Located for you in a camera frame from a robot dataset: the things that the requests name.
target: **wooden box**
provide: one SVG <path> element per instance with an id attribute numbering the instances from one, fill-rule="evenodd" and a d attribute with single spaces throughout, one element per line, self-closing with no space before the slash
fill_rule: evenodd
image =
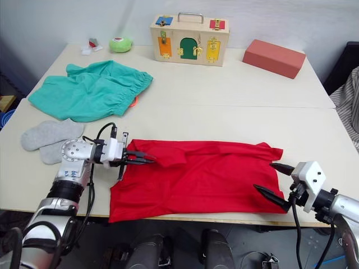
<path id="1" fill-rule="evenodd" d="M 155 59 L 221 66 L 229 37 L 228 20 L 180 12 L 158 15 L 151 24 Z"/>

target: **brass hinge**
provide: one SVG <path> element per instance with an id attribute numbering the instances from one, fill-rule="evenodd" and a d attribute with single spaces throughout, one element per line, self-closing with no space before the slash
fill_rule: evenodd
<path id="1" fill-rule="evenodd" d="M 178 48 L 177 49 L 177 54 L 180 56 L 183 56 L 183 48 Z"/>

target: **green door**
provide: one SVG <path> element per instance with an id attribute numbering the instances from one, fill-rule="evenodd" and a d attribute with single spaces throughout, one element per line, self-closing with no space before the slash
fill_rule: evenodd
<path id="1" fill-rule="evenodd" d="M 193 38 L 183 38 L 179 45 L 183 49 L 181 59 L 197 60 L 197 54 L 194 55 L 194 49 L 197 48 L 197 42 Z"/>

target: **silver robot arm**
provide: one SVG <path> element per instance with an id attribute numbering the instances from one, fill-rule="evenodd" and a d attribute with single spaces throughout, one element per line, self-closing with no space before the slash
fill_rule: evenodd
<path id="1" fill-rule="evenodd" d="M 107 124 L 110 125 L 113 126 L 110 139 L 97 138 L 90 140 L 92 143 L 73 139 L 63 144 L 61 167 L 50 192 L 40 202 L 24 230 L 20 250 L 14 249 L 0 258 L 0 269 L 49 269 L 58 266 L 59 257 L 71 251 L 86 226 L 85 220 L 80 225 L 75 217 L 83 190 L 88 184 L 90 191 L 93 188 L 91 164 L 103 164 L 106 168 L 120 166 L 121 179 L 125 165 L 153 162 L 146 159 L 143 152 L 127 151 L 128 133 L 124 132 L 122 141 L 117 141 L 116 125 Z M 21 259 L 14 262 L 14 257 L 19 254 Z"/>
<path id="2" fill-rule="evenodd" d="M 303 206 L 305 212 L 315 211 L 317 220 L 326 224 L 333 223 L 342 238 L 348 268 L 359 269 L 359 201 L 338 194 L 336 189 L 330 192 L 322 189 L 326 177 L 316 161 L 299 163 L 295 168 L 278 163 L 271 166 L 293 178 L 289 201 L 281 199 L 264 187 L 255 185 L 255 188 L 286 211 L 292 205 L 292 198 L 295 198 L 296 205 Z"/>

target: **yellow door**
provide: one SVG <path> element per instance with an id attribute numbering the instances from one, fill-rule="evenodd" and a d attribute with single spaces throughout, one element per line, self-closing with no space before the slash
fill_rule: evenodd
<path id="1" fill-rule="evenodd" d="M 207 41 L 207 60 L 214 63 L 218 60 L 220 41 L 216 38 L 211 38 Z"/>

